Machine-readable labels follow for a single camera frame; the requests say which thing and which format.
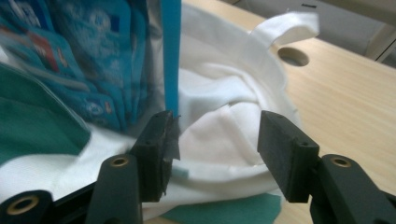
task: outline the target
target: round hole in desk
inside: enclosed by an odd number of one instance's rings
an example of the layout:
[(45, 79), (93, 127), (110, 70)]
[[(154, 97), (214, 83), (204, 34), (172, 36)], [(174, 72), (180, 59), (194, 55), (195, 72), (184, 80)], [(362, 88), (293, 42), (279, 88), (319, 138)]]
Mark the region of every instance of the round hole in desk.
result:
[(277, 51), (279, 58), (288, 64), (294, 66), (306, 66), (309, 63), (309, 58), (302, 51), (294, 48), (281, 48)]

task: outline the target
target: teal fabric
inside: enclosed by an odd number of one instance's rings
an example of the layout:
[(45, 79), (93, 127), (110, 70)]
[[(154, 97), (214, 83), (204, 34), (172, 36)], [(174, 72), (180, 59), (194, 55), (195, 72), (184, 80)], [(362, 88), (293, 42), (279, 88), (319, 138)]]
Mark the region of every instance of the teal fabric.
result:
[(82, 119), (41, 82), (0, 64), (0, 165), (28, 154), (77, 155), (90, 137)]
[(274, 223), (280, 207), (280, 196), (264, 193), (245, 199), (181, 205), (163, 217), (183, 224), (265, 224)]
[(181, 31), (181, 0), (161, 3), (163, 20), (163, 81), (165, 107), (178, 114), (178, 57)]

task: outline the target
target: screw hole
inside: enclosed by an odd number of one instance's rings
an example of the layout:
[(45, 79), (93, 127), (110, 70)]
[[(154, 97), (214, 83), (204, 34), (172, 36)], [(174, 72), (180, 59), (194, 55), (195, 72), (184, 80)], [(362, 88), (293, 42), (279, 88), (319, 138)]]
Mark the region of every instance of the screw hole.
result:
[(112, 166), (123, 166), (126, 163), (128, 163), (128, 159), (120, 157), (120, 158), (116, 158), (111, 162)]
[(38, 204), (38, 201), (39, 199), (35, 195), (22, 197), (8, 207), (7, 213), (12, 216), (23, 214), (34, 208)]
[(350, 167), (352, 165), (349, 161), (342, 159), (342, 158), (338, 158), (338, 157), (333, 157), (333, 158), (331, 158), (331, 160), (334, 165), (345, 167), (345, 168)]

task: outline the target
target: wooden table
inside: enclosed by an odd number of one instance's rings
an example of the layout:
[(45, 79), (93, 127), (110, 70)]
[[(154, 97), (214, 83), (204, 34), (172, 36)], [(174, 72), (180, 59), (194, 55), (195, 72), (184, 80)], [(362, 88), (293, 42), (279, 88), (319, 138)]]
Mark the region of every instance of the wooden table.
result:
[[(219, 1), (184, 2), (247, 30), (264, 20)], [(284, 66), (287, 92), (304, 131), (320, 145), (320, 156), (353, 159), (382, 190), (396, 195), (396, 70), (315, 38), (287, 47), (309, 58), (306, 66)], [(285, 203), (276, 223), (312, 223), (308, 204)]]

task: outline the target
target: green cloth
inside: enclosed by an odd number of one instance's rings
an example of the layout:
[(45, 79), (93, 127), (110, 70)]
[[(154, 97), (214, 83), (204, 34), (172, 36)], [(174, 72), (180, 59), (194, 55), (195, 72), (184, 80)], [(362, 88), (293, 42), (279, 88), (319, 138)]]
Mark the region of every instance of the green cloth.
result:
[(183, 224), (274, 223), (281, 197), (264, 193), (245, 199), (181, 205), (162, 215)]
[(91, 133), (37, 79), (0, 63), (0, 165), (28, 154), (77, 155)]

